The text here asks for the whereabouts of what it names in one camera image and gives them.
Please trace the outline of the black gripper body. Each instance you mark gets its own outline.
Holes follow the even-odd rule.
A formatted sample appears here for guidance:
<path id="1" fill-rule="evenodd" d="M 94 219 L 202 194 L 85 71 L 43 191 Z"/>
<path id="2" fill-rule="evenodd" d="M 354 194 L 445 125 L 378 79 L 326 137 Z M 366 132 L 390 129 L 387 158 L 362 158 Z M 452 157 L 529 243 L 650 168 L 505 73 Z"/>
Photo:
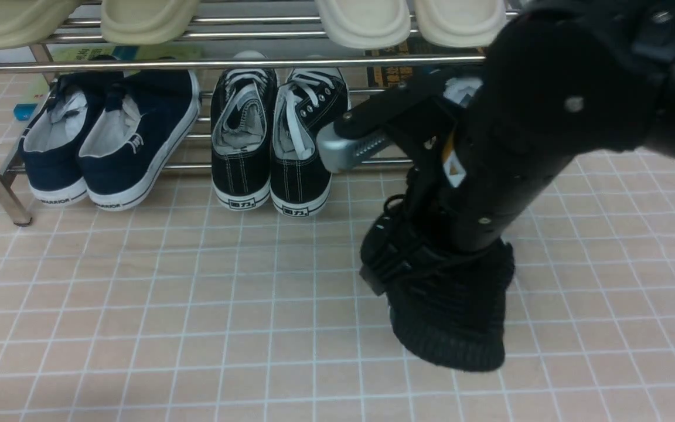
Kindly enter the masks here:
<path id="1" fill-rule="evenodd" d="M 547 103 L 538 89 L 486 74 L 451 130 L 430 139 L 426 161 L 414 165 L 433 189 L 415 224 L 431 240 L 475 252 L 500 239 L 575 157 L 538 118 Z"/>

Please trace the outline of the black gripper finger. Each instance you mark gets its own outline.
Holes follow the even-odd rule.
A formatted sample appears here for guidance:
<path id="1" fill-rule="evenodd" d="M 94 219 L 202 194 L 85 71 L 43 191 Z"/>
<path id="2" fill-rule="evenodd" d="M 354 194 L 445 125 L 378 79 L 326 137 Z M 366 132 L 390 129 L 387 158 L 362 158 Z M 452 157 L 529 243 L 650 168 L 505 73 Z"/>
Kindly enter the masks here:
<path id="1" fill-rule="evenodd" d="M 391 285 L 426 280 L 461 264 L 461 256 L 443 249 L 415 224 L 432 189 L 420 171 L 409 170 L 405 192 L 386 199 L 382 213 L 366 233 L 359 275 L 375 295 L 385 294 Z"/>

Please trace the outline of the silver tipped gripper finger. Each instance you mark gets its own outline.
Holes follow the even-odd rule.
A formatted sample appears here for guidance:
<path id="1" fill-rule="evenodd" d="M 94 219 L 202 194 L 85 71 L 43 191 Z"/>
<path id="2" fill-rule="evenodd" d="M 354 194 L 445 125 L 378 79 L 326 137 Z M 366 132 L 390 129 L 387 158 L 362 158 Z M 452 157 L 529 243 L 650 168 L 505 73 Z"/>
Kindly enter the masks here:
<path id="1" fill-rule="evenodd" d="M 396 145 L 414 165 L 426 161 L 424 144 L 453 128 L 460 106 L 445 97 L 454 75 L 419 75 L 370 96 L 317 134 L 327 171 L 342 173 Z"/>

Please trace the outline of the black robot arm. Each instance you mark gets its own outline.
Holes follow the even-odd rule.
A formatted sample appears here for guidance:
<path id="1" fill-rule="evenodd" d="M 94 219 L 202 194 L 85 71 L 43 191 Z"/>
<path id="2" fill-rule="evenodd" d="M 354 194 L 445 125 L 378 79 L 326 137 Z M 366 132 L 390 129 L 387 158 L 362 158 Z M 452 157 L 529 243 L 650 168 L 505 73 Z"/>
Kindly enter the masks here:
<path id="1" fill-rule="evenodd" d="M 364 239 L 377 294 L 458 278 L 579 155 L 675 159 L 675 1 L 534 1 L 496 35 L 462 107 L 443 67 L 375 94 L 317 137 L 343 172 L 396 144 L 416 170 Z"/>

